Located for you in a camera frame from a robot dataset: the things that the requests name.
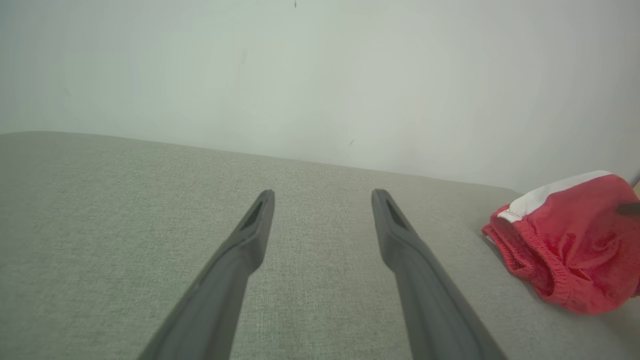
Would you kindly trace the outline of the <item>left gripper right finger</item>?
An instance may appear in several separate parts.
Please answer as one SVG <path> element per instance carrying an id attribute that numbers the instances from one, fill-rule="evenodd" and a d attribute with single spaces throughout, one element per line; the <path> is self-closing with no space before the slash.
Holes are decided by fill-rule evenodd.
<path id="1" fill-rule="evenodd" d="M 414 360 L 504 360 L 505 353 L 391 194 L 373 190 L 371 206 Z"/>

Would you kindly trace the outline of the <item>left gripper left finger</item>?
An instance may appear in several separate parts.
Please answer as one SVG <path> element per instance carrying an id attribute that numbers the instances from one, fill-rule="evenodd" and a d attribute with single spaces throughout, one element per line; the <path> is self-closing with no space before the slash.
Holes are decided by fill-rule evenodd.
<path id="1" fill-rule="evenodd" d="M 141 360 L 228 360 L 250 276 L 265 259 L 275 192 L 261 192 L 141 352 Z"/>

